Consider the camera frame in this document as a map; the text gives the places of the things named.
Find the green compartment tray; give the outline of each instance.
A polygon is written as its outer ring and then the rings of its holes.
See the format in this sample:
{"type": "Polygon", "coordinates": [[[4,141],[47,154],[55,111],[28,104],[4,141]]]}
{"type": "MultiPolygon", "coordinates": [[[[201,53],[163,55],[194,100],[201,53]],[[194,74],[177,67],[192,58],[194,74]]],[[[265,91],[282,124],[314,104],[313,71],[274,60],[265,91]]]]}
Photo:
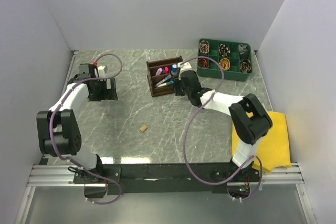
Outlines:
{"type": "MultiPolygon", "coordinates": [[[[199,42],[201,42],[202,40],[206,40],[209,42],[209,45],[210,45],[209,54],[207,55],[201,54],[199,51],[199,47],[198,47],[198,55],[208,56],[212,58],[213,60],[215,60],[216,62],[219,62],[222,59],[222,57],[219,55],[219,45],[225,44],[226,46],[230,48],[231,53],[228,57],[230,61],[230,69],[224,70],[225,80],[235,80],[235,81],[246,81],[247,80],[248,76],[252,73],[253,69],[251,66],[251,71],[249,73],[241,72],[238,45],[244,44],[244,45],[247,45],[248,49],[250,49],[250,54],[248,55],[248,59],[251,61],[251,64],[252,64],[252,50],[249,44],[223,41],[223,40],[213,40],[213,39],[200,39],[199,42]]],[[[208,64],[209,64],[209,68],[201,68],[197,64],[197,74],[202,77],[211,77],[211,78],[220,79],[222,77],[222,74],[218,66],[210,60],[208,61],[208,64]]]]}

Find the gray marble surface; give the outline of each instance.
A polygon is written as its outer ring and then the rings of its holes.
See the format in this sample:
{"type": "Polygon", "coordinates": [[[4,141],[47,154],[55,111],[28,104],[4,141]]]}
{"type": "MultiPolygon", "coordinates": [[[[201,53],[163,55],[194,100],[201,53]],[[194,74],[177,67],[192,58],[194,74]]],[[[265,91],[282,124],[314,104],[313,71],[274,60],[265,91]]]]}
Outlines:
{"type": "MultiPolygon", "coordinates": [[[[151,97],[146,61],[197,56],[197,50],[106,50],[79,51],[70,77],[80,63],[92,63],[101,53],[112,52],[123,61],[123,71],[116,77],[118,101],[84,102],[77,118],[82,143],[98,153],[104,163],[183,163],[182,134],[196,110],[187,97],[174,94],[151,97]],[[148,129],[142,133],[139,128],[148,129]]],[[[119,69],[116,59],[106,56],[99,61],[108,73],[119,69]]],[[[192,62],[196,70],[196,60],[192,62]]],[[[215,88],[218,79],[202,78],[203,87],[215,88]]],[[[256,56],[253,73],[246,82],[225,80],[220,92],[232,95],[255,94],[266,110],[271,104],[256,56]]],[[[232,121],[225,114],[203,110],[188,132],[187,156],[190,162],[228,162],[231,158],[232,121]]],[[[51,158],[49,164],[61,164],[51,158]]]]}

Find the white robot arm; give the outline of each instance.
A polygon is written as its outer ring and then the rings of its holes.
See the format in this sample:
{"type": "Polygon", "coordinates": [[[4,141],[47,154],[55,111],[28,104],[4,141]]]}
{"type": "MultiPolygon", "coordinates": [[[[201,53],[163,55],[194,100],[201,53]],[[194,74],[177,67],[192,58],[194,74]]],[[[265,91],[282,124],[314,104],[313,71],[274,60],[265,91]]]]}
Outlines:
{"type": "MultiPolygon", "coordinates": [[[[73,89],[74,85],[83,79],[106,77],[106,72],[106,66],[97,67],[92,64],[81,64],[79,66],[79,74],[70,80],[67,90],[58,102],[48,111],[40,111],[37,114],[39,146],[43,154],[57,156],[50,140],[49,120],[51,113],[56,110],[56,107],[68,93],[67,91],[73,89]]],[[[71,156],[71,159],[98,174],[101,169],[100,157],[85,146],[82,146],[76,117],[78,117],[78,110],[84,101],[117,100],[115,88],[114,79],[93,80],[78,85],[73,89],[66,101],[61,103],[61,108],[54,119],[54,139],[61,155],[63,157],[71,156]]]]}
{"type": "MultiPolygon", "coordinates": [[[[204,106],[205,109],[216,110],[232,117],[240,138],[238,149],[232,162],[240,167],[245,160],[255,156],[263,137],[272,127],[272,120],[264,107],[253,94],[235,96],[202,88],[195,71],[187,62],[179,63],[180,74],[174,79],[175,95],[186,95],[194,106],[205,104],[213,93],[213,98],[204,106]]],[[[253,159],[243,168],[251,166],[253,159]]]]}

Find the wooden organizer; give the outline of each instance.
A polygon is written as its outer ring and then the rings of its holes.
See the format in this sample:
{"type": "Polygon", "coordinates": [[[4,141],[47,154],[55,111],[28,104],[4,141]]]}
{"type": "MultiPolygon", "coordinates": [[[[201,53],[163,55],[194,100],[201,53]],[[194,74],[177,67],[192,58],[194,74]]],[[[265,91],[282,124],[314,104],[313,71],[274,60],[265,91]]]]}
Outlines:
{"type": "Polygon", "coordinates": [[[158,97],[160,95],[171,94],[175,92],[174,85],[168,85],[168,86],[164,86],[160,88],[155,88],[154,86],[159,81],[162,81],[166,76],[168,76],[169,73],[161,74],[159,76],[155,76],[155,74],[159,68],[165,68],[165,67],[168,67],[169,72],[170,72],[174,64],[177,64],[182,61],[183,61],[182,56],[179,56],[176,58],[146,62],[147,70],[148,70],[147,79],[148,79],[148,84],[151,90],[152,97],[158,97]]]}

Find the white wall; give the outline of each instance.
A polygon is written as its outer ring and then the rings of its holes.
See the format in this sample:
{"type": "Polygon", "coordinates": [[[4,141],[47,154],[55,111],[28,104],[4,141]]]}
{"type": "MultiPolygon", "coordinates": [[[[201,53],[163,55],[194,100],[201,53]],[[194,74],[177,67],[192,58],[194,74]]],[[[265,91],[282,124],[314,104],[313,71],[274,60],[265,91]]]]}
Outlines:
{"type": "Polygon", "coordinates": [[[284,0],[47,0],[71,49],[197,46],[202,37],[258,49],[284,0]]]}
{"type": "Polygon", "coordinates": [[[0,222],[7,224],[41,158],[36,114],[60,96],[71,51],[44,0],[0,3],[0,222]]]}
{"type": "Polygon", "coordinates": [[[319,223],[336,219],[336,0],[285,0],[258,52],[319,223]]]}

